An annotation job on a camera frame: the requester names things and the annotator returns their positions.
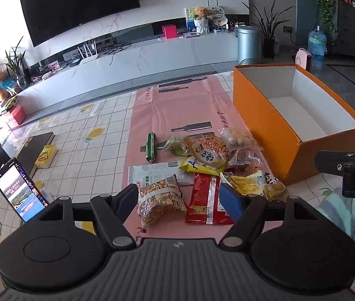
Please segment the yellow chips bag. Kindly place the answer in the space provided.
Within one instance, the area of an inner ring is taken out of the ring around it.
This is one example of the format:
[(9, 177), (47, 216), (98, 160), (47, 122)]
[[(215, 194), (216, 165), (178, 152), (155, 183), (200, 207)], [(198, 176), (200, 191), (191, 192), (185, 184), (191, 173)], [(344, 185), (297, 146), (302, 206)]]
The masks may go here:
[(256, 171), (246, 177), (221, 173), (220, 181), (227, 183), (242, 195), (258, 195), (272, 200), (286, 189), (286, 186), (274, 175), (264, 171)]

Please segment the white foil snack pouch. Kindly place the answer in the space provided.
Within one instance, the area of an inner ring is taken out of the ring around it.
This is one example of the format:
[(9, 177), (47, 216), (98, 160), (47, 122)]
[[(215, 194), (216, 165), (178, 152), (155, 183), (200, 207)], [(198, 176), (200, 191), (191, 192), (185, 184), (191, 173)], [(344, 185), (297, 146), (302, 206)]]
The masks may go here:
[(179, 169), (178, 166), (179, 162), (177, 160), (156, 164), (129, 166), (128, 184), (139, 182), (142, 186), (147, 186), (175, 175), (177, 183), (180, 186), (192, 186), (194, 183), (194, 175)]

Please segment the red snack packet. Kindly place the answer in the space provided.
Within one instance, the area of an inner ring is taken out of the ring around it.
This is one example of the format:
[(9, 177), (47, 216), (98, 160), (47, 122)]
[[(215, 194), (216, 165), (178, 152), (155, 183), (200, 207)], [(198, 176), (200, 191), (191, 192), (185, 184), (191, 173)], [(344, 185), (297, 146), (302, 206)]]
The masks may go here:
[(185, 222), (205, 225), (231, 225), (219, 198), (220, 178), (196, 173)]

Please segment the cracker stick snack bag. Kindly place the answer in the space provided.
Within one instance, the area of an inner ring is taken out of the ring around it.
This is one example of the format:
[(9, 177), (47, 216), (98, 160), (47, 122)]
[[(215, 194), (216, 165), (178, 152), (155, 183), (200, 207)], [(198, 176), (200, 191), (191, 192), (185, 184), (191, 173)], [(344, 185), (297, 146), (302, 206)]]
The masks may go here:
[(186, 212), (186, 203), (183, 200), (176, 175), (147, 186), (139, 186), (137, 214), (143, 228), (174, 211)]

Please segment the clear tray white balls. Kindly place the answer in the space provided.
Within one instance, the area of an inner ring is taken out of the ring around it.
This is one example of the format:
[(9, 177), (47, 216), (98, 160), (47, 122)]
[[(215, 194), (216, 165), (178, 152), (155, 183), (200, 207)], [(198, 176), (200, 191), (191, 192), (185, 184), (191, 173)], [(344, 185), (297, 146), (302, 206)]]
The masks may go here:
[(222, 128), (218, 131), (228, 150), (252, 148), (254, 139), (236, 128)]

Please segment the brown round-label snack bag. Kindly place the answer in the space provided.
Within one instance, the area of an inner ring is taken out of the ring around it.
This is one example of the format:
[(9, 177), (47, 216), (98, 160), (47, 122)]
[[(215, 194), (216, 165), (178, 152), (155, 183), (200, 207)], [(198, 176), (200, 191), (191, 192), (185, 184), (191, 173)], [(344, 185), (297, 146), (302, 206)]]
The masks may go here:
[(224, 140), (215, 135), (193, 139), (183, 138), (189, 154), (203, 165), (220, 168), (226, 163), (227, 148)]

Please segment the green sausage stick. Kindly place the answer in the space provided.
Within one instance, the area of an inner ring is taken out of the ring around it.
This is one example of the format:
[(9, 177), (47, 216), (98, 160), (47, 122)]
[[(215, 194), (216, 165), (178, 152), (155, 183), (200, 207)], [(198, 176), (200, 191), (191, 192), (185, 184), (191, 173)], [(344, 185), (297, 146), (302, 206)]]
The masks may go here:
[(146, 153), (146, 160), (149, 163), (153, 163), (156, 160), (157, 142), (156, 142), (156, 134), (154, 132), (150, 132), (147, 135), (146, 145), (141, 146), (140, 151)]

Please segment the green-label clear snack bag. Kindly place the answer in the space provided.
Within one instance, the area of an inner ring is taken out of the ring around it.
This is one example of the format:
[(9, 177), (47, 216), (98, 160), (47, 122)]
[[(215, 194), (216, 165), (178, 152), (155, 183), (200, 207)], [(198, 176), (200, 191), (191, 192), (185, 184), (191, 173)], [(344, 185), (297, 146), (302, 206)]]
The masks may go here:
[(177, 156), (189, 156), (191, 151), (184, 142), (184, 137), (172, 135), (167, 139), (163, 147), (164, 151), (171, 152)]

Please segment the yellow wafer snack packet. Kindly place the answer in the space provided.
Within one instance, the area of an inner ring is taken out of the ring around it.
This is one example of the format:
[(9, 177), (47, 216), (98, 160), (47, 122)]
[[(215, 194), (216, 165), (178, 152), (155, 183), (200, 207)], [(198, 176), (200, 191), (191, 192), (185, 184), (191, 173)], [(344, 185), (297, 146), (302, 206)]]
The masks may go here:
[(179, 161), (178, 168), (191, 173), (219, 176), (220, 173), (225, 170), (226, 165), (222, 165), (219, 168), (211, 167), (200, 163), (194, 156), (187, 156), (183, 160)]

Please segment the blue water jug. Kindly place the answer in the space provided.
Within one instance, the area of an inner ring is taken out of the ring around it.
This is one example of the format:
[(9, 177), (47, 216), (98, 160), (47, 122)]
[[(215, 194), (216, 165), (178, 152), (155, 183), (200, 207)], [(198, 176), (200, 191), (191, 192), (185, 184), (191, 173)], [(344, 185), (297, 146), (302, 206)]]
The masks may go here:
[(313, 60), (321, 61), (325, 59), (327, 50), (327, 36), (317, 25), (316, 28), (308, 34), (308, 51)]

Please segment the pink bottle-print mat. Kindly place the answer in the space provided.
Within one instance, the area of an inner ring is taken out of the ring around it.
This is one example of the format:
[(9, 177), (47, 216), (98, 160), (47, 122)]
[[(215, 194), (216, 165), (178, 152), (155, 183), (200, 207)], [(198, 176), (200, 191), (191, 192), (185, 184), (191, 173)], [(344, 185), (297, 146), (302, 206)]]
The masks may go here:
[(215, 239), (233, 225), (222, 188), (273, 199), (284, 190), (216, 76), (137, 92), (124, 180), (138, 190), (125, 228), (145, 238)]

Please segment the dark grey cabinet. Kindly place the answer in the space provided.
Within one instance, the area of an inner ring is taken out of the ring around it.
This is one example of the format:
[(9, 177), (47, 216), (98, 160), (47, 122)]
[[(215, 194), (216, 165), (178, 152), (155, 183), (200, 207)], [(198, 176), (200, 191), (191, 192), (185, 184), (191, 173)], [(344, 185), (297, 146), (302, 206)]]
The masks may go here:
[(355, 8), (344, 2), (337, 6), (337, 33), (330, 48), (332, 54), (355, 58)]

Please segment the red white storage box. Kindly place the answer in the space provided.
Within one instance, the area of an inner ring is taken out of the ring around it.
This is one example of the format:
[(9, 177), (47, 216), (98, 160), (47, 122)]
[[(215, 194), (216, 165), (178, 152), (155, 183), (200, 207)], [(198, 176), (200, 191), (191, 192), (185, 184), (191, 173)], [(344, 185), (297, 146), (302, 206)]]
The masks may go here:
[(8, 108), (4, 103), (0, 103), (0, 129), (14, 129), (20, 126), (25, 120), (26, 115), (20, 105), (10, 105)]

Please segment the white tv console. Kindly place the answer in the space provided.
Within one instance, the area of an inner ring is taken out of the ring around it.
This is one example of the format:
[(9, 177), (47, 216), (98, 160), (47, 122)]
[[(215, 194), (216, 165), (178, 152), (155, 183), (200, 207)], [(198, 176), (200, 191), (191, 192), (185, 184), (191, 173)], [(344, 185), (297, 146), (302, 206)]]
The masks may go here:
[(186, 67), (236, 61), (237, 51), (238, 41), (234, 33), (142, 41), (122, 52), (100, 56), (34, 84), (19, 93), (18, 102), (29, 115), (127, 80)]

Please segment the silver trash can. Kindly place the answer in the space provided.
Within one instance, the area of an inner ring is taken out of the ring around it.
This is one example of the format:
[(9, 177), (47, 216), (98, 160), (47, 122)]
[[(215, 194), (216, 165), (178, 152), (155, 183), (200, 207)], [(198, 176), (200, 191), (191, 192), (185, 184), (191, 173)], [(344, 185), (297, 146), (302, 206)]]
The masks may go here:
[(258, 64), (262, 59), (262, 30), (257, 26), (238, 26), (235, 30), (238, 39), (238, 64)]

